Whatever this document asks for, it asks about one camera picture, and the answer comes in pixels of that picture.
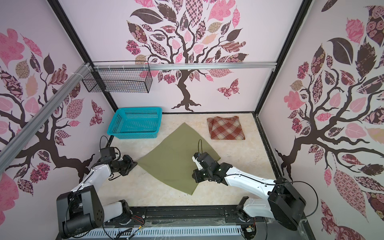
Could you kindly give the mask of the olive green skirt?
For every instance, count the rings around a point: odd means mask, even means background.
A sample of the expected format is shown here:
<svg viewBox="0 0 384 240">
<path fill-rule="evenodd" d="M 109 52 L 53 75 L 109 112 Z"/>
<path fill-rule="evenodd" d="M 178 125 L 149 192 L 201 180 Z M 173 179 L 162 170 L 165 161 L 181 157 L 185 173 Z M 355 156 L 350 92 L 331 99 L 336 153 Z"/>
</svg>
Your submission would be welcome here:
<svg viewBox="0 0 384 240">
<path fill-rule="evenodd" d="M 186 123 L 181 124 L 156 148 L 138 160 L 141 168 L 160 182 L 192 195 L 198 186 L 192 175 L 197 165 L 193 155 L 198 152 L 198 142 L 215 161 L 221 159 L 208 142 Z"/>
</svg>

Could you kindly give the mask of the red plaid skirt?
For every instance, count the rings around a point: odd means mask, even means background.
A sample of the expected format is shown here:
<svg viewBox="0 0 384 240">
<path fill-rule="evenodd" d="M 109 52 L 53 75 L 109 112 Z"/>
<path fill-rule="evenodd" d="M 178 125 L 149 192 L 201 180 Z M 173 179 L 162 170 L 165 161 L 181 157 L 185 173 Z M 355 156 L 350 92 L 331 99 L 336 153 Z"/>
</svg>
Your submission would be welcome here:
<svg viewBox="0 0 384 240">
<path fill-rule="evenodd" d="M 207 118 L 210 138 L 212 140 L 245 140 L 238 116 Z"/>
</svg>

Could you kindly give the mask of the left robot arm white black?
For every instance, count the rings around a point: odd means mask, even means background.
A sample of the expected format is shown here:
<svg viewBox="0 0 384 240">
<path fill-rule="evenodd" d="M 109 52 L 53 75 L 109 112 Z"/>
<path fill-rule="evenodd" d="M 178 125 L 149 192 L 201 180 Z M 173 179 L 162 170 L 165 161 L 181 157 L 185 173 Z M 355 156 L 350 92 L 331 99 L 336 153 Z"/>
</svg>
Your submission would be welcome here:
<svg viewBox="0 0 384 240">
<path fill-rule="evenodd" d="M 129 155 L 116 155 L 115 148 L 100 149 L 101 157 L 72 191 L 57 198 L 59 236 L 69 239 L 100 228 L 108 221 L 127 224 L 132 211 L 125 200 L 102 205 L 98 191 L 115 173 L 127 176 L 137 166 Z"/>
</svg>

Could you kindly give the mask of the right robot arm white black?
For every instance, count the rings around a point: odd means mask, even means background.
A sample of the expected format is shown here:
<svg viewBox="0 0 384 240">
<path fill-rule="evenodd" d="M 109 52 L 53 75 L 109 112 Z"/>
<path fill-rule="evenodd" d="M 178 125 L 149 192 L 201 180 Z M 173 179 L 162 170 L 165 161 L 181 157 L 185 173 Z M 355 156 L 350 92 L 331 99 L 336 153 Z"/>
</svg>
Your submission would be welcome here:
<svg viewBox="0 0 384 240">
<path fill-rule="evenodd" d="M 270 180 L 248 174 L 231 164 L 219 164 L 207 152 L 195 153 L 192 160 L 197 165 L 192 174 L 196 183 L 209 181 L 224 184 L 258 197 L 244 197 L 239 202 L 236 215 L 241 221 L 264 217 L 276 220 L 288 230 L 298 229 L 306 201 L 287 179 Z"/>
</svg>

